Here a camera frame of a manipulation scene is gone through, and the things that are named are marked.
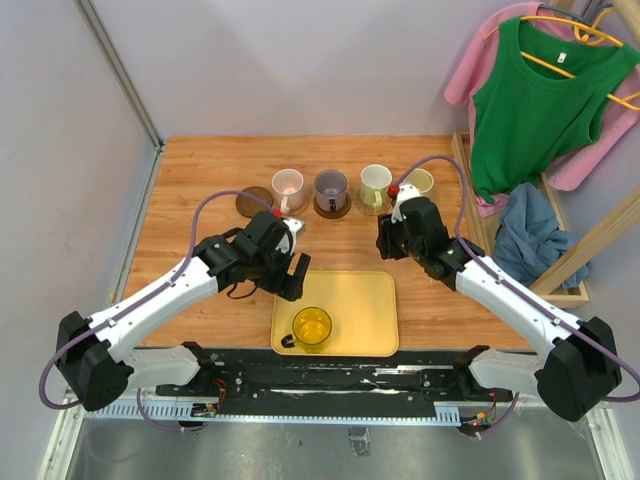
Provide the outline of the woven rattan coaster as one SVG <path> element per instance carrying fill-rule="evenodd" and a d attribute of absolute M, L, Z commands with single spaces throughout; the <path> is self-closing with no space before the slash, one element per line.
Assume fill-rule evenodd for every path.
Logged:
<path fill-rule="evenodd" d="M 300 214 L 304 213 L 307 210 L 308 206 L 309 206 L 309 200 L 306 200 L 303 204 L 301 204 L 296 209 L 288 209 L 287 211 L 284 211 L 282 209 L 278 209 L 277 212 L 279 213 L 281 218 L 297 217 Z"/>
<path fill-rule="evenodd" d="M 377 216 L 389 211 L 391 200 L 385 192 L 358 190 L 356 193 L 356 207 L 365 215 Z"/>

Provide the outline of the dark wooden coaster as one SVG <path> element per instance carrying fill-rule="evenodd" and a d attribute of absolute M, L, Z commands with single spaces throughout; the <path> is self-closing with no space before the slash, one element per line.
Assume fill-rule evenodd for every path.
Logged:
<path fill-rule="evenodd" d="M 343 205 L 342 208 L 336 210 L 336 211 L 327 211 L 327 210 L 323 210 L 316 199 L 313 200 L 313 206 L 314 206 L 314 210 L 315 212 L 322 218 L 326 218 L 326 219 L 339 219 L 344 217 L 351 209 L 351 198 L 350 196 L 346 197 L 346 201 L 345 204 Z"/>
<path fill-rule="evenodd" d="M 237 212 L 246 218 L 252 218 L 258 212 L 267 211 L 273 207 L 271 192 L 261 186 L 250 186 L 243 190 L 243 194 L 236 197 Z"/>

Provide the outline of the yellow transparent cup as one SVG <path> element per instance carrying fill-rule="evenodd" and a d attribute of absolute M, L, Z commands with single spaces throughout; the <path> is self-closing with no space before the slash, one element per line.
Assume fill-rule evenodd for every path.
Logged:
<path fill-rule="evenodd" d="M 283 348 L 298 347 L 306 353 L 319 354 L 327 348 L 332 331 L 332 319 L 324 309 L 307 307 L 295 315 L 291 332 L 280 344 Z"/>

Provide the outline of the white cup green handle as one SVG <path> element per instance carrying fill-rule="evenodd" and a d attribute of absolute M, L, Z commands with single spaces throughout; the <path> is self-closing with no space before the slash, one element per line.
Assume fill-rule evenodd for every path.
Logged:
<path fill-rule="evenodd" d="M 366 211 L 377 214 L 387 210 L 392 179 L 391 171 L 383 165 L 368 165 L 361 171 L 359 199 Z"/>

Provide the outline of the cream plastic cup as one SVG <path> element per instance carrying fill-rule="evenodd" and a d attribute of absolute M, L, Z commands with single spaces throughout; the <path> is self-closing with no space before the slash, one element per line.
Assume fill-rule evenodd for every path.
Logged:
<path fill-rule="evenodd" d="M 422 196 L 427 196 L 434 187 L 434 178 L 429 171 L 416 168 L 407 175 L 403 183 L 412 184 Z"/>

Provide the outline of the pink plastic cup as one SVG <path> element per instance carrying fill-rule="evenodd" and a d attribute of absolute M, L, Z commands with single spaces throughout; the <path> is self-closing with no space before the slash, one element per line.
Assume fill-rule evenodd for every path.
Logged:
<path fill-rule="evenodd" d="M 304 177 L 298 170 L 288 168 L 276 172 L 271 187 L 278 209 L 296 209 L 308 200 Z"/>

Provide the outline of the purple plastic cup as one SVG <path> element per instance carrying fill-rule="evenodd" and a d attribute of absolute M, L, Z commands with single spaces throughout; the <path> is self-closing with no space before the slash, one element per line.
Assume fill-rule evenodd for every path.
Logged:
<path fill-rule="evenodd" d="M 347 179 L 337 170 L 325 170 L 314 180 L 315 202 L 325 212 L 337 212 L 346 203 Z"/>

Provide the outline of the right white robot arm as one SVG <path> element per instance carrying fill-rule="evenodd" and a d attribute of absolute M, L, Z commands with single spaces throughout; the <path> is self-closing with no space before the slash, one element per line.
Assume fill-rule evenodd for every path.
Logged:
<path fill-rule="evenodd" d="M 393 210 L 378 218 L 376 246 L 384 259 L 414 260 L 439 281 L 484 306 L 533 351 L 476 346 L 456 361 L 455 392 L 474 400 L 496 388 L 538 396 L 557 416 L 575 422 L 622 380 L 612 329 L 584 321 L 522 286 L 473 244 L 449 236 L 437 206 L 408 185 Z"/>

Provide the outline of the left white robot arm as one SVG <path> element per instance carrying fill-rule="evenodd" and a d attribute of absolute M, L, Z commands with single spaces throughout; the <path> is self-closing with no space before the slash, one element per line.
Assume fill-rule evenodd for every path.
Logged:
<path fill-rule="evenodd" d="M 207 393 L 214 371 L 198 347 L 142 352 L 138 344 L 188 307 L 246 281 L 286 301 L 300 299 L 311 260 L 295 252 L 304 229 L 298 218 L 261 211 L 243 228 L 203 239 L 171 271 L 120 303 L 89 317 L 66 315 L 54 364 L 79 404 L 97 411 L 127 391 L 165 384 Z"/>

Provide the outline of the yellow plastic tray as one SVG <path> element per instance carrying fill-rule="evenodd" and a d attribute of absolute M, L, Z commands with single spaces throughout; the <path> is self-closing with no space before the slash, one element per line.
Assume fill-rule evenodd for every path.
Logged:
<path fill-rule="evenodd" d="M 328 345 L 318 354 L 330 357 L 390 357 L 399 348 L 395 282 L 381 271 L 310 271 L 303 295 L 295 302 L 274 300 L 271 348 L 283 356 L 307 356 L 299 346 L 285 347 L 295 315 L 320 308 L 332 321 Z"/>

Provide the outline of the blue crumpled cloth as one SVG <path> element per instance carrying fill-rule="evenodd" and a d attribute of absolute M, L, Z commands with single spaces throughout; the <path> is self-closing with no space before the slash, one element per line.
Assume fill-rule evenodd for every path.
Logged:
<path fill-rule="evenodd" d="M 530 287 L 580 239 L 560 228 L 551 203 L 537 187 L 523 183 L 511 192 L 500 217 L 492 258 Z"/>

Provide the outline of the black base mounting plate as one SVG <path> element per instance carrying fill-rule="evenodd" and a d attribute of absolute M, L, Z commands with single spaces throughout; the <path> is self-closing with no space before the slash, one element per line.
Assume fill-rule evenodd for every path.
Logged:
<path fill-rule="evenodd" d="M 503 389 L 467 390 L 456 361 L 466 352 L 409 350 L 390 357 L 283 356 L 268 349 L 207 349 L 207 364 L 186 385 L 133 389 L 102 413 L 139 399 L 151 419 L 189 425 L 215 419 L 425 423 L 442 402 L 508 402 Z"/>

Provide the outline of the green tank top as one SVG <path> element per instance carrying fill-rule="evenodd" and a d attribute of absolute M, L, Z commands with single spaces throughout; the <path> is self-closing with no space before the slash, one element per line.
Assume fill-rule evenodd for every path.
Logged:
<path fill-rule="evenodd" d="M 610 95 L 639 63 L 631 46 L 571 43 L 521 17 L 497 35 L 494 66 L 473 96 L 472 185 L 489 204 L 598 142 Z"/>

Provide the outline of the pink t-shirt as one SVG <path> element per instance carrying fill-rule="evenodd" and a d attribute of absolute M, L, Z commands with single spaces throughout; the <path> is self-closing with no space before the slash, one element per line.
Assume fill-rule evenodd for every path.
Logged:
<path fill-rule="evenodd" d="M 467 110 L 471 145 L 474 142 L 476 120 L 479 115 L 476 113 L 473 97 L 489 79 L 498 52 L 499 39 L 496 37 L 499 35 L 497 35 L 497 32 L 491 39 L 485 40 L 485 37 L 502 22 L 514 17 L 529 15 L 560 18 L 559 13 L 554 13 L 548 6 L 543 6 L 540 1 L 516 3 L 497 11 L 485 20 L 474 34 L 445 88 L 444 97 L 446 101 L 451 105 L 464 107 Z M 613 46 L 608 41 L 603 41 L 598 45 L 578 42 L 575 34 L 571 31 L 572 27 L 561 22 L 537 20 L 533 24 L 542 32 L 560 40 L 572 43 L 577 42 L 578 46 L 588 46 L 602 50 L 605 46 Z M 639 92 L 639 65 L 634 67 L 621 86 L 616 88 L 614 95 L 624 99 L 637 92 Z M 596 166 L 604 160 L 608 152 L 622 139 L 623 135 L 637 124 L 639 124 L 639 111 L 628 109 L 616 102 L 607 106 L 604 111 L 602 133 L 599 140 L 592 145 L 580 147 L 568 154 L 556 157 L 547 170 L 550 185 L 560 191 L 575 190 Z M 481 217 L 488 217 L 503 210 L 506 207 L 509 194 L 499 193 L 493 195 L 492 198 L 493 203 L 476 194 L 476 202 Z"/>

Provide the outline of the yellow clothes hanger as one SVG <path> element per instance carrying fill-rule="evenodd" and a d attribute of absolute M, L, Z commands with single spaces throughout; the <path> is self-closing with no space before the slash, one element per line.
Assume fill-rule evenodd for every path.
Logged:
<path fill-rule="evenodd" d="M 608 42 L 616 46 L 617 48 L 622 48 L 624 46 L 624 43 L 616 39 L 615 37 L 607 33 L 604 33 L 595 27 L 588 26 L 583 22 L 579 22 L 576 20 L 571 20 L 564 17 L 558 17 L 555 15 L 525 15 L 525 16 L 521 16 L 520 19 L 522 22 L 547 21 L 547 22 L 554 22 L 554 23 L 559 23 L 563 25 L 569 25 L 573 28 L 574 39 L 577 40 L 579 43 L 590 46 L 590 47 L 598 46 L 603 42 Z M 574 75 L 569 73 L 568 71 L 565 71 L 558 66 L 552 65 L 551 63 L 541 60 L 525 51 L 521 51 L 520 54 L 523 58 L 528 59 L 531 62 L 534 62 L 538 65 L 541 65 L 551 71 L 554 71 L 559 75 L 562 75 L 566 78 L 574 78 Z M 617 97 L 613 94 L 608 94 L 607 97 L 612 102 L 617 103 L 618 105 L 621 105 L 627 108 L 628 110 L 635 111 L 635 112 L 639 111 L 639 107 L 632 103 L 633 100 L 639 97 L 638 92 L 623 98 Z"/>

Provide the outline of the aluminium corner post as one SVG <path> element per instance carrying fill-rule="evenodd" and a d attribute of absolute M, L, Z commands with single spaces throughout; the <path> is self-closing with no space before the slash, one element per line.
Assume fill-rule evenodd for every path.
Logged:
<path fill-rule="evenodd" d="M 164 140 L 156 128 L 151 116 L 146 109 L 139 92 L 137 91 L 128 71 L 119 55 L 117 48 L 111 39 L 101 17 L 90 0 L 73 0 L 74 5 L 84 20 L 92 38 L 98 46 L 109 69 L 115 77 L 125 99 L 127 100 L 134 116 L 145 132 L 151 144 L 156 150 L 164 147 Z"/>

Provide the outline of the aluminium rail frame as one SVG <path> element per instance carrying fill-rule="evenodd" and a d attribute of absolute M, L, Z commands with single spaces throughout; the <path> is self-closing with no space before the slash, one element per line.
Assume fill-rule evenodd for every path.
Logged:
<path fill-rule="evenodd" d="M 478 442 L 503 432 L 536 395 L 486 388 L 458 351 L 401 351 L 388 358 L 279 356 L 260 349 L 211 350 L 185 385 L 135 386 L 90 410 L 67 395 L 39 478 L 60 479 L 79 440 L 79 421 L 140 419 L 176 431 L 208 423 L 346 425 L 353 453 L 368 451 L 372 426 L 447 427 Z"/>

